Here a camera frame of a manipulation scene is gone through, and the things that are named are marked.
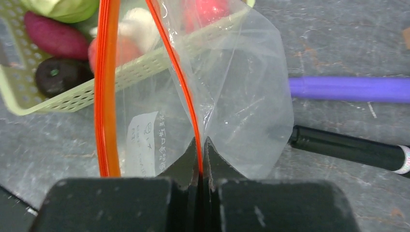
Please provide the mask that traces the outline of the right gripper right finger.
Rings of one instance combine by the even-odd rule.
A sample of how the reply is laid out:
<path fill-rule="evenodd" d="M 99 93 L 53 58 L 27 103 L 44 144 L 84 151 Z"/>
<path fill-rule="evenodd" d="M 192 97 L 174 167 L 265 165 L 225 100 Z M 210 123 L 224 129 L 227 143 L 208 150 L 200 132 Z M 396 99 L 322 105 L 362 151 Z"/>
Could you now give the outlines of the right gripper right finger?
<path fill-rule="evenodd" d="M 244 176 L 217 152 L 210 137 L 205 140 L 203 155 L 204 229 L 206 232 L 218 232 L 218 180 L 241 179 Z"/>

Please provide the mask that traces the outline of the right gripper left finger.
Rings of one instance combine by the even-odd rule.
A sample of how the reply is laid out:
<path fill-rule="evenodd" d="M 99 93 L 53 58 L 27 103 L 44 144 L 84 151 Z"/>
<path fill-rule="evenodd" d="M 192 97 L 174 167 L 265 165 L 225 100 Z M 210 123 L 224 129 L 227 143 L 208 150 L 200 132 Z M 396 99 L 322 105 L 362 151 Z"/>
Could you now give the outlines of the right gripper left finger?
<path fill-rule="evenodd" d="M 159 232 L 193 232 L 197 225 L 199 168 L 193 138 L 183 155 L 161 174 Z"/>

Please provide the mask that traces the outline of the clear orange zip top bag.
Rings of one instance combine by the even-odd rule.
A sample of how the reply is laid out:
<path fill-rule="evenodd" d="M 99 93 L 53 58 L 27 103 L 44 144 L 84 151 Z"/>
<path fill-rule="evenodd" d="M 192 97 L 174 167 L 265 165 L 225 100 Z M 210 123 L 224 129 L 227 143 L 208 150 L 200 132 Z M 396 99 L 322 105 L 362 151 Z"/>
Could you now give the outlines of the clear orange zip top bag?
<path fill-rule="evenodd" d="M 122 176 L 167 170 L 200 134 L 250 179 L 269 175 L 293 126 L 288 72 L 279 30 L 243 0 L 229 15 L 187 33 L 185 0 L 158 0 L 178 54 L 196 122 L 182 85 L 143 0 L 119 2 L 118 35 L 143 52 L 116 67 L 117 150 Z"/>

